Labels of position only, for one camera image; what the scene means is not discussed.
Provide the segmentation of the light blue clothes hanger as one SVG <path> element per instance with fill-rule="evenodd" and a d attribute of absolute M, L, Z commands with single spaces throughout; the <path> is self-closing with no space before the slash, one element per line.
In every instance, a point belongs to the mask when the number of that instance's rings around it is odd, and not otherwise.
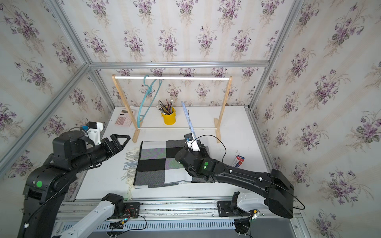
<path fill-rule="evenodd" d="M 190 119 L 189 111 L 188 111 L 188 109 L 187 109 L 187 107 L 183 101 L 181 102 L 181 104 L 182 104 L 182 107 L 184 110 L 184 114 L 185 114 L 189 129 L 190 129 L 191 134 L 193 136 L 193 139 L 196 139 L 196 134 L 195 134 L 194 127 L 193 127 L 191 119 Z"/>

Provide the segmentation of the black white checkered scarf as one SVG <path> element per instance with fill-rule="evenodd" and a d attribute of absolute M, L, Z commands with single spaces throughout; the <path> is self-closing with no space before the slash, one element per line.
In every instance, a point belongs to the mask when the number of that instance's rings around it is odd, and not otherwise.
<path fill-rule="evenodd" d="M 175 160 L 175 155 L 185 145 L 184 139 L 143 141 L 134 179 L 135 188 L 156 188 L 201 182 L 201 179 L 190 176 Z"/>

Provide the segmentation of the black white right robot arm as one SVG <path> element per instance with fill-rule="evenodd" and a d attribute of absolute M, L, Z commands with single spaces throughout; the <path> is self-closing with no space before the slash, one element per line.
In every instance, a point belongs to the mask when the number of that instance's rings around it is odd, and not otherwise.
<path fill-rule="evenodd" d="M 269 210 L 283 218 L 293 218 L 294 186 L 279 170 L 259 173 L 228 166 L 210 158 L 204 146 L 193 152 L 182 148 L 175 160 L 200 182 L 227 183 L 261 195 Z"/>

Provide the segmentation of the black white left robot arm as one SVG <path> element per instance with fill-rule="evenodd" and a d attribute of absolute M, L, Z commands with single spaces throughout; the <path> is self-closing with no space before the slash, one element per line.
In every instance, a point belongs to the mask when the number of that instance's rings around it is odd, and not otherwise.
<path fill-rule="evenodd" d="M 77 174 L 99 168 L 121 152 L 129 135 L 112 134 L 96 145 L 83 131 L 68 131 L 53 140 L 53 153 L 28 176 L 24 187 L 19 238 L 49 238 L 59 208 Z"/>

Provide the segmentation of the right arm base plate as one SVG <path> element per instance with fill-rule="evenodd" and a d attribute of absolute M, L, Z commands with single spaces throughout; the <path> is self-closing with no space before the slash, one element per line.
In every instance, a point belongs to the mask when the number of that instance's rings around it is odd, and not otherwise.
<path fill-rule="evenodd" d="M 219 217 L 249 217 L 253 214 L 260 213 L 260 211 L 256 209 L 246 212 L 233 204 L 232 201 L 227 200 L 217 201 L 216 205 Z"/>

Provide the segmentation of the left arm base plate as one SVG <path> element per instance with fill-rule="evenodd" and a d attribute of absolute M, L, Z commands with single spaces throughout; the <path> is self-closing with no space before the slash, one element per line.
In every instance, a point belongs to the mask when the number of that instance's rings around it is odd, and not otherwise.
<path fill-rule="evenodd" d="M 108 220 L 112 219 L 125 219 L 125 218 L 138 218 L 140 212 L 139 202 L 124 202 L 115 206 L 114 213 Z"/>

